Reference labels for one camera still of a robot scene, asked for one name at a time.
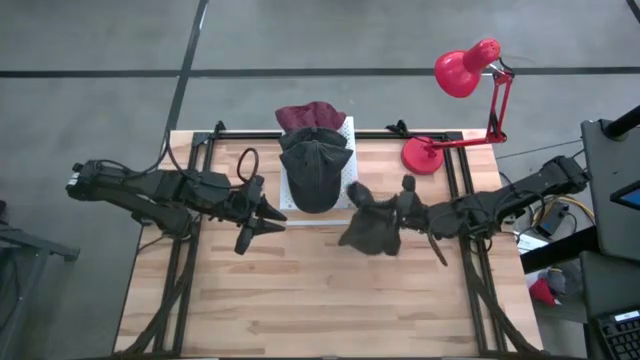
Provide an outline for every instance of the white pegboard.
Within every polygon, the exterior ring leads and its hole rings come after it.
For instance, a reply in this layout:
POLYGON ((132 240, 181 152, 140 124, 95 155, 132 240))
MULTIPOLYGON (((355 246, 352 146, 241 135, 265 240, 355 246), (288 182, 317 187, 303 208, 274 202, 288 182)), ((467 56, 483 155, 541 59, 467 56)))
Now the white pegboard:
MULTIPOLYGON (((340 197, 333 206, 334 209, 355 208, 351 200, 347 197, 346 187, 352 182, 358 180, 358 162, 356 160, 356 134, 353 116, 347 116, 338 129, 338 133, 347 139, 347 149, 353 150, 353 154, 349 161, 342 169, 342 184, 340 188, 340 197)), ((289 189, 289 181, 287 180, 287 170, 282 166, 280 171, 280 210, 298 210, 293 202, 291 190, 289 189)))

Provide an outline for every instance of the wooden table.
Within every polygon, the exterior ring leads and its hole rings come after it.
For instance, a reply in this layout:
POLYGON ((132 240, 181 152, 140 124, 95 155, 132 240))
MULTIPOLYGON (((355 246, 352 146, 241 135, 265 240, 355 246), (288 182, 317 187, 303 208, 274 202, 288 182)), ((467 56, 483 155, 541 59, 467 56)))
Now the wooden table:
MULTIPOLYGON (((183 167, 192 133, 174 131, 171 135, 171 147, 183 167)), ((465 138, 479 137, 484 130, 463 130, 463 134, 465 138)), ((401 140, 357 141, 359 180, 378 199, 401 190, 402 176, 407 173, 399 159, 402 145, 401 140)), ((278 206, 281 150, 277 141, 217 140, 212 170, 238 183, 236 162, 248 146, 259 151, 265 193, 269 202, 278 206)), ((498 189, 501 184, 491 146, 470 147, 467 154, 476 191, 498 189)), ((453 158, 464 193, 455 152, 453 158)), ((247 160, 244 167, 249 169, 252 161, 247 160)), ((161 168, 173 166, 165 159, 161 168)), ((434 175, 417 177, 417 192, 427 204, 449 200, 444 166, 434 175)), ((350 217, 350 210, 342 212, 338 215, 350 217)), ((288 215, 292 220, 322 218, 303 213, 288 215)), ((323 216, 335 217, 337 213, 323 216)), ((337 246, 345 228, 289 227, 282 233, 254 238, 247 253, 239 256, 233 251, 236 227, 205 222, 182 355, 477 355, 457 240, 439 243, 449 262, 445 267, 424 235, 403 231, 398 257, 367 257, 350 247, 337 246)), ((158 236, 157 228, 147 228, 141 244, 158 236)), ((170 248, 169 240, 162 241, 137 257, 116 350, 130 345, 156 312, 170 248)), ((495 236, 489 258, 500 305, 527 340, 541 348, 513 236, 495 236)), ((492 339, 486 309, 483 319, 492 339)), ((175 314, 167 328, 168 347, 173 339, 173 321, 175 314)), ((495 348, 493 341, 489 344, 495 348)))

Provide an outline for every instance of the dark cap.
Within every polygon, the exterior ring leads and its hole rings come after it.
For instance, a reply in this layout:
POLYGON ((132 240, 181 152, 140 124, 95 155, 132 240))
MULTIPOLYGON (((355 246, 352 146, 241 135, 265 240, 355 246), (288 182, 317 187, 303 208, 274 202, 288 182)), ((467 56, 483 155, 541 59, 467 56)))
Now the dark cap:
POLYGON ((313 140, 296 144, 280 155, 298 209, 317 214, 336 204, 342 168, 352 154, 353 150, 313 140))
POLYGON ((347 146, 347 139, 345 139, 345 137, 340 135, 337 131, 315 126, 297 129, 289 134, 282 135, 278 142, 280 142, 282 150, 287 150, 303 141, 313 140, 318 140, 318 142, 321 142, 323 144, 329 144, 339 147, 347 146))
POLYGON ((346 117, 345 113, 338 112, 331 104, 323 101, 314 101, 301 106, 285 106, 276 110, 276 119, 287 133, 311 126, 338 130, 346 117))

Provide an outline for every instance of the keyboard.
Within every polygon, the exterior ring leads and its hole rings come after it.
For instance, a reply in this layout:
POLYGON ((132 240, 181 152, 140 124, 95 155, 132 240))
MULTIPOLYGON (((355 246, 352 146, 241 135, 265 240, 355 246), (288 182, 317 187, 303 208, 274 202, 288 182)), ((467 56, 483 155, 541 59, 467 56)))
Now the keyboard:
POLYGON ((595 321, 609 359, 640 359, 640 307, 600 316, 595 321))

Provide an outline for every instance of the maroon cap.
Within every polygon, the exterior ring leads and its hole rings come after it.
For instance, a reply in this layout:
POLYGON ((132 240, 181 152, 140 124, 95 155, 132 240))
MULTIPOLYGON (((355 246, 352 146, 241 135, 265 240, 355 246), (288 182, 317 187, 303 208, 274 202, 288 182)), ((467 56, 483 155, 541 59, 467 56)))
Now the maroon cap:
POLYGON ((285 106, 276 110, 278 124, 287 133, 312 126, 338 130, 346 117, 345 113, 338 112, 324 101, 314 101, 302 106, 285 106))

